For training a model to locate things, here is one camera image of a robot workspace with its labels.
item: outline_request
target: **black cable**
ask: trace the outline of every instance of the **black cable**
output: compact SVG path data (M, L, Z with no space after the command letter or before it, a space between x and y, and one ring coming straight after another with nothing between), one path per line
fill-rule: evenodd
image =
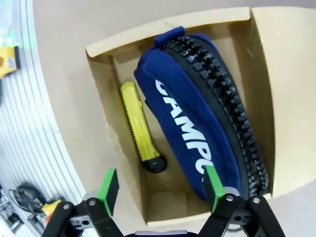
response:
M42 207L45 204L39 191L29 185L20 185L16 190L8 190L12 202L20 209L36 215L43 215Z

